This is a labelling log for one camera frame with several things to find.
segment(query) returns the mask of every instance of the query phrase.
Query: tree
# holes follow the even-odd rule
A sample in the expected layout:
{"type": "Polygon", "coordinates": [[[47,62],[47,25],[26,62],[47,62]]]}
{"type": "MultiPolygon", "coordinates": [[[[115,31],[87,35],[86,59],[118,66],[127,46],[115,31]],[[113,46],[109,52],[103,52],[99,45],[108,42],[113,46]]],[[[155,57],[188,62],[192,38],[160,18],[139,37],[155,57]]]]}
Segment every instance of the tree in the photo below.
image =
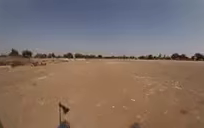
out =
{"type": "Polygon", "coordinates": [[[162,54],[161,53],[158,55],[157,59],[162,59],[162,54]]]}
{"type": "Polygon", "coordinates": [[[150,54],[147,56],[147,59],[152,60],[152,59],[154,59],[154,57],[153,57],[153,55],[150,54]]]}
{"type": "Polygon", "coordinates": [[[70,58],[73,58],[73,54],[72,54],[72,53],[70,53],[70,52],[69,52],[69,53],[67,53],[67,54],[66,54],[66,56],[67,56],[67,58],[69,58],[69,59],[70,59],[70,58]]]}
{"type": "Polygon", "coordinates": [[[19,52],[16,49],[12,49],[9,56],[19,56],[19,52]]]}
{"type": "Polygon", "coordinates": [[[47,58],[46,54],[37,53],[34,58],[47,58]]]}
{"type": "Polygon", "coordinates": [[[24,50],[22,52],[22,56],[25,57],[25,58],[31,58],[32,57],[32,52],[29,51],[29,50],[24,50]]]}
{"type": "Polygon", "coordinates": [[[195,60],[204,60],[204,55],[201,53],[195,53],[194,59],[195,60]]]}
{"type": "Polygon", "coordinates": [[[146,57],[145,56],[139,56],[138,58],[139,59],[145,59],[146,57]]]}
{"type": "Polygon", "coordinates": [[[81,53],[75,53],[75,57],[76,58],[85,58],[85,55],[81,54],[81,53]]]}
{"type": "Polygon", "coordinates": [[[103,56],[102,56],[102,55],[98,55],[97,57],[98,57],[98,58],[103,58],[103,56]]]}
{"type": "Polygon", "coordinates": [[[181,54],[181,55],[179,56],[179,59],[180,59],[180,60],[188,60],[189,58],[188,58],[185,54],[181,54]]]}
{"type": "Polygon", "coordinates": [[[180,55],[178,53],[174,53],[171,55],[171,59],[178,60],[178,59],[180,59],[180,55]]]}
{"type": "Polygon", "coordinates": [[[54,53],[49,53],[48,58],[55,58],[55,54],[54,53]]]}

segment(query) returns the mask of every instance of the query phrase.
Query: small flag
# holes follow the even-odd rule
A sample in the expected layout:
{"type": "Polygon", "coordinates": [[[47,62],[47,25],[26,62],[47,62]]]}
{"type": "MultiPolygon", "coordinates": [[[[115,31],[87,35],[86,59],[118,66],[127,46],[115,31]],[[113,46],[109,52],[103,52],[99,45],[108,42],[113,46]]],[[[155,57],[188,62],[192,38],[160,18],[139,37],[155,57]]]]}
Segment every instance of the small flag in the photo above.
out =
{"type": "Polygon", "coordinates": [[[69,108],[62,105],[60,102],[59,102],[59,107],[62,108],[64,114],[67,114],[69,112],[69,108]]]}

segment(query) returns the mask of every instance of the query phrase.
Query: dry dirt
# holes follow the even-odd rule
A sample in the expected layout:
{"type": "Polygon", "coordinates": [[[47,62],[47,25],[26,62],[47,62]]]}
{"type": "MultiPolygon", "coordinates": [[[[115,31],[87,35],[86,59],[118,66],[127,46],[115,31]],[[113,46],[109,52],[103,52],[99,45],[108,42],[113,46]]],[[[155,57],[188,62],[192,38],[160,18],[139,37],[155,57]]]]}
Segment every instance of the dry dirt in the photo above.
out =
{"type": "Polygon", "coordinates": [[[5,128],[204,128],[204,62],[90,60],[0,68],[5,128]]]}

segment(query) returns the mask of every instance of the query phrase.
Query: treeline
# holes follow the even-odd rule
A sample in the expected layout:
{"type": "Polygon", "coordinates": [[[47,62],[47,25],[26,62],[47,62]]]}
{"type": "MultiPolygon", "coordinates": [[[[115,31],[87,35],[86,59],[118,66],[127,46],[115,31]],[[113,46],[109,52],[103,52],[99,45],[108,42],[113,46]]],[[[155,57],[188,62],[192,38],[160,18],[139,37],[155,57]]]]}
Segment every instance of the treeline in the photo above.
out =
{"type": "Polygon", "coordinates": [[[179,54],[174,53],[171,56],[162,55],[159,54],[157,56],[155,55],[143,55],[143,56],[102,56],[102,55],[94,55],[94,54],[81,54],[81,53],[66,53],[63,55],[55,55],[54,53],[37,53],[33,56],[32,51],[30,50],[24,50],[21,53],[19,53],[16,49],[12,49],[11,52],[8,55],[0,55],[0,57],[5,56],[19,56],[24,58],[85,58],[85,59],[143,59],[143,60],[195,60],[195,61],[204,61],[204,55],[201,53],[195,53],[193,56],[188,57],[186,54],[179,54]]]}

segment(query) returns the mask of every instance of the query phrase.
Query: blue sky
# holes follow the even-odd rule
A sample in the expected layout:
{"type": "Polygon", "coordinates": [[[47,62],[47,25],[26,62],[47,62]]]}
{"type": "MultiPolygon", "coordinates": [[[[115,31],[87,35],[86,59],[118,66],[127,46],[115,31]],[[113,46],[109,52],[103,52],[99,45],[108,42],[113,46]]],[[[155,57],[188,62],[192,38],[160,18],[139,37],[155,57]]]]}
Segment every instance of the blue sky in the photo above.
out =
{"type": "Polygon", "coordinates": [[[204,53],[204,0],[0,0],[0,52],[204,53]]]}

